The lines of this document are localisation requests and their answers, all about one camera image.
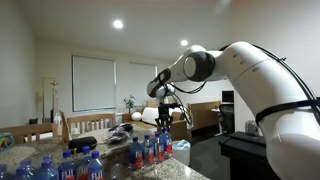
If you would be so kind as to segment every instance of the monitor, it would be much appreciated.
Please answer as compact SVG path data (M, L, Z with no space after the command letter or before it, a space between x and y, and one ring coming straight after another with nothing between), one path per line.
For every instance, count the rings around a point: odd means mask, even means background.
M222 91L222 100L223 103L234 103L233 91Z

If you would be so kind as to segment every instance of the wall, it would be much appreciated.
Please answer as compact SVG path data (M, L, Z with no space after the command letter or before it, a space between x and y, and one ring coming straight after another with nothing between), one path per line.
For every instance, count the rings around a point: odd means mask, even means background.
M0 127L35 116L34 37L15 1L0 1Z
M71 55L72 54L108 58L116 61L116 103L117 112L122 112L124 109L123 99L129 97L130 87L128 81L130 74L128 74L129 62L147 63L158 66L158 71L168 67L171 62L163 60L150 59L144 57L137 57L133 55L125 55L116 52L109 52L102 49L82 47L73 44L55 42L48 39L36 39L36 69L37 69L37 94L40 101L37 103L37 115L42 116L43 101L42 101L42 81L46 77L54 77L58 90L58 106L64 111L66 117L76 116L86 113L72 112L72 68ZM146 91L146 85L141 85L141 89Z
M317 0L233 1L230 35L234 42L247 41L286 57L286 63L319 96L319 9ZM245 121L254 118L239 94L235 98L236 130L244 131Z

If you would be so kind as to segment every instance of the ceiling light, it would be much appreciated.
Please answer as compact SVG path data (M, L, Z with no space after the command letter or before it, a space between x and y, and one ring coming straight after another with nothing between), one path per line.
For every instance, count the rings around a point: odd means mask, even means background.
M117 29L121 29L123 27L123 23L120 20L113 21L113 26Z
M186 46L187 44L188 44L188 41L187 41L187 40L182 40L182 41L181 41L181 45L182 45L182 46Z

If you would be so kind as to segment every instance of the potted plant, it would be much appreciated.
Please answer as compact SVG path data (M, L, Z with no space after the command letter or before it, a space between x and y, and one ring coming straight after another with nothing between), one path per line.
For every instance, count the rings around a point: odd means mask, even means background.
M136 98L132 95L129 98L124 98L123 102L126 104L126 109L129 109L129 113L131 113L131 109L134 108L134 101Z

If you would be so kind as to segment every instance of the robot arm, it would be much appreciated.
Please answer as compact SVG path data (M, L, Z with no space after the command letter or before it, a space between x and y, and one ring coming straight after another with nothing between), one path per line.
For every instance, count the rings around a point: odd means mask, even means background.
M319 101L302 88L306 85L299 82L301 79L261 49L245 42L234 43L222 52L192 46L148 84L147 92L161 98L157 90L171 82L226 78L261 120L257 124L276 174L281 179L318 179Z

